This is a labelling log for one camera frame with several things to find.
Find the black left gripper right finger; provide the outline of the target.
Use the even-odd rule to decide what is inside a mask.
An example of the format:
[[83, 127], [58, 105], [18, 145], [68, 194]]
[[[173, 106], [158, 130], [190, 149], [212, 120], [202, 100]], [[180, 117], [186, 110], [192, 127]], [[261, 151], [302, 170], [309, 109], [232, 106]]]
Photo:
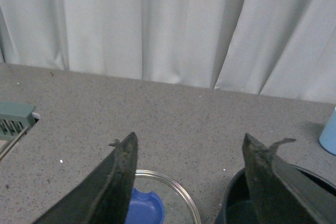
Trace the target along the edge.
[[285, 138], [266, 147], [249, 133], [243, 141], [245, 176], [260, 223], [335, 223], [335, 196], [280, 158]]

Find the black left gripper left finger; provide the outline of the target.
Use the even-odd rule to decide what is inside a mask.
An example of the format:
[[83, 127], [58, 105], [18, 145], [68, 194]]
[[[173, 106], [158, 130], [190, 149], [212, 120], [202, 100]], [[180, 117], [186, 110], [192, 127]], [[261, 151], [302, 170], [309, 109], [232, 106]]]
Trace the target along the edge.
[[132, 132], [111, 144], [114, 150], [71, 192], [35, 223], [124, 223], [138, 160]]

